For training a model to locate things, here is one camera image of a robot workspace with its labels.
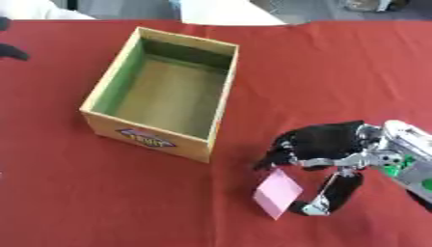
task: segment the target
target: box wall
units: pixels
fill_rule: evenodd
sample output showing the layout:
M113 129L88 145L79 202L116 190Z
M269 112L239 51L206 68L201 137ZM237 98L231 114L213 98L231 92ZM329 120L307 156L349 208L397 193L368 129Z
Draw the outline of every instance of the box wall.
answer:
M171 134L164 130L144 127L115 118L104 117L93 113L84 113L87 123L97 135L114 138L129 144L164 151L174 155L188 157L201 162L209 162L209 151L204 140L187 138ZM158 147L149 144L167 142Z

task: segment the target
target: robot finger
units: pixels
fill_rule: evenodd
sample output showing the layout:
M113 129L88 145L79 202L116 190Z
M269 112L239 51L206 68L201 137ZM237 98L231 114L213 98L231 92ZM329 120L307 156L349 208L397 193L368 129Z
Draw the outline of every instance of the robot finger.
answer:
M0 17L0 31L6 31L11 24L11 21L6 17Z
M421 206L424 207L424 209L426 209L429 212L432 212L432 204L427 202L426 200L424 200L422 197L418 196L417 194L413 193L410 190L407 190L408 195L411 197L411 199L413 199L414 201L416 201L418 204L420 204Z
M291 212L300 215L330 215L340 209L363 184L363 175L356 173L352 177L333 174L321 185L321 189L310 203L294 202L289 206Z
M0 43L0 58L2 57L15 58L22 61L27 61L29 59L29 55L27 53L5 43Z

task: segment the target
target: floor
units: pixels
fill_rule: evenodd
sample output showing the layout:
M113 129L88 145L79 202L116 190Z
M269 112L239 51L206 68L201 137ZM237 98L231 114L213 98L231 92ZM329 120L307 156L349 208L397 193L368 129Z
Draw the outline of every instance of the floor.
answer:
M342 0L252 0L256 5L289 23L296 17L304 21L322 19L432 19L432 1L412 0L398 12L361 13L343 8Z
M66 0L54 0L59 5ZM432 19L432 1L412 0L405 9L394 13L358 13L345 10L342 0L252 0L286 23L322 19ZM97 18L175 18L169 0L80 0L80 12Z

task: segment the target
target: black object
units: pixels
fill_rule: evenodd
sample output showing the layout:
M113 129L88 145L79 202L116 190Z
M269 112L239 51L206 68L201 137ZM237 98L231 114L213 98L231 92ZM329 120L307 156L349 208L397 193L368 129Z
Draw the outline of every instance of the black object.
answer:
M321 193L324 189L323 196L329 202L329 204L325 206L328 208L328 212L332 213L340 209L351 198L356 189L363 184L363 180L364 177L360 173L354 174L353 177L337 175L337 177L333 179L332 183L328 185L331 181L330 177L328 177L318 190L318 193ZM307 204L308 203L303 201L295 201L288 209L291 212L308 216L303 211L303 207Z
M424 209L426 209L429 212L432 212L432 204L431 203L427 202L426 200L424 200L423 198L421 198L417 194L411 192L410 190L407 190L407 193L411 197L411 199L413 199L414 201L419 203L421 206L423 206Z
M71 11L78 10L78 0L67 0L67 9Z
M364 121L329 123L288 131L275 140L255 169L269 169L272 163L289 165L292 155L300 160L342 159L354 152L359 152L363 145L356 131L364 123Z
M11 25L11 21L5 17L0 17L0 31L6 31ZM0 59L2 57L10 57L18 60L26 61L29 55L24 51L5 43L0 43Z

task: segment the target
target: cardboard box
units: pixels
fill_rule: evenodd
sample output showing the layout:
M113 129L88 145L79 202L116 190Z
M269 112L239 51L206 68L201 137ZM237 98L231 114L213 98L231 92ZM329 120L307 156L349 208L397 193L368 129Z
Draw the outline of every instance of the cardboard box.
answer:
M80 111L98 135L209 162L238 45L137 28Z

